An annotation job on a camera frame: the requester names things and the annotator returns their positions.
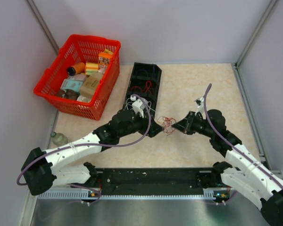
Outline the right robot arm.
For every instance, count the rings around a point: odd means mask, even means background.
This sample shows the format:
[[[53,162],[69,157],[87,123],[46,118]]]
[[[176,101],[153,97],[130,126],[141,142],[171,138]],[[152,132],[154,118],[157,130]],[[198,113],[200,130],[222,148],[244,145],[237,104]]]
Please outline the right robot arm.
[[[271,226],[283,226],[283,180],[258,161],[235,134],[227,130],[219,110],[206,117],[190,111],[172,128],[186,134],[202,134],[226,160],[214,164],[211,182],[233,188],[252,202]]]

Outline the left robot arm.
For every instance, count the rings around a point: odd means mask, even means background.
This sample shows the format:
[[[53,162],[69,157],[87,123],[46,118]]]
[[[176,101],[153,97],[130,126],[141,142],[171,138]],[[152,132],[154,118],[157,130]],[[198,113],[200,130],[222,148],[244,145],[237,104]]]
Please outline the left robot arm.
[[[108,123],[81,139],[53,149],[42,150],[39,147],[33,149],[21,168],[19,178],[25,179],[23,184],[33,196],[59,185],[94,186],[98,176],[92,164],[86,163],[79,167],[70,167],[69,164],[112,147],[122,147],[119,143],[120,138],[130,134],[141,134],[141,138],[129,143],[134,145],[145,137],[156,136],[162,130],[163,128],[149,113],[121,109]]]

